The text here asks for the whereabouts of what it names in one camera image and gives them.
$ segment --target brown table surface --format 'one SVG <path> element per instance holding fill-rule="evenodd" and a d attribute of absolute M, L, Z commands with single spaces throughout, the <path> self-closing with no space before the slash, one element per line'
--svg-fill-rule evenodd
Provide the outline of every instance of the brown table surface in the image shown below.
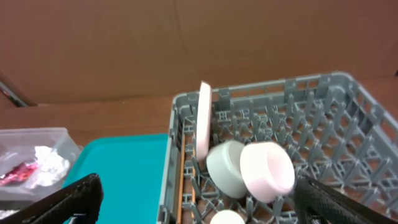
<path fill-rule="evenodd" d="M 398 77 L 366 78 L 359 82 L 398 118 Z M 8 108 L 0 129 L 65 127 L 79 145 L 109 136 L 167 133 L 173 96 Z"/>

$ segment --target brown cardboard wall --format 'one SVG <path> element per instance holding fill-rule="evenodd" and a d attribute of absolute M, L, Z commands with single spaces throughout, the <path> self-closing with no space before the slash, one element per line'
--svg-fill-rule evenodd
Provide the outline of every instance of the brown cardboard wall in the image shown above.
<path fill-rule="evenodd" d="M 0 2 L 0 70 L 32 103 L 398 69 L 398 1 Z"/>

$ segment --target white round object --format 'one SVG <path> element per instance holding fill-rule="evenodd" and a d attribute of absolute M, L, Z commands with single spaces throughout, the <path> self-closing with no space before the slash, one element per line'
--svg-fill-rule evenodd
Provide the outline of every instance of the white round object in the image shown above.
<path fill-rule="evenodd" d="M 232 210 L 222 210 L 211 219 L 210 224 L 244 224 L 244 220 Z"/>
<path fill-rule="evenodd" d="M 246 187 L 260 202 L 269 203 L 293 189 L 293 163 L 285 149 L 274 142 L 245 146 L 240 165 Z"/>
<path fill-rule="evenodd" d="M 211 119 L 211 86 L 202 81 L 198 100 L 196 158 L 204 159 L 209 151 Z"/>
<path fill-rule="evenodd" d="M 239 165 L 243 148 L 241 142 L 227 141 L 211 148 L 206 159 L 211 179 L 224 194 L 232 198 L 242 198 L 248 191 Z"/>

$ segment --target gray dish rack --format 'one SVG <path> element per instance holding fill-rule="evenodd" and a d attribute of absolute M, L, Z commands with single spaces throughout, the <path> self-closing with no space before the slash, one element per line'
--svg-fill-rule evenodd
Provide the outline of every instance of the gray dish rack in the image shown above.
<path fill-rule="evenodd" d="M 193 156 L 198 96 L 173 100 L 157 223 L 175 223 L 179 206 L 183 224 L 209 223 L 223 209 L 237 211 L 246 223 L 297 223 L 289 196 L 266 204 L 250 195 L 233 200 L 217 189 Z M 211 131 L 213 144 L 275 141 L 297 173 L 398 218 L 398 124 L 345 72 L 213 89 Z"/>

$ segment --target blue tray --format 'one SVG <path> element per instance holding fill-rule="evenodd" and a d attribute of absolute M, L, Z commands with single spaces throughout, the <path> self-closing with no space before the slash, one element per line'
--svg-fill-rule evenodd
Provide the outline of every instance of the blue tray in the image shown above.
<path fill-rule="evenodd" d="M 89 143 L 64 186 L 97 173 L 104 199 L 97 223 L 155 223 L 167 135 L 103 138 Z"/>

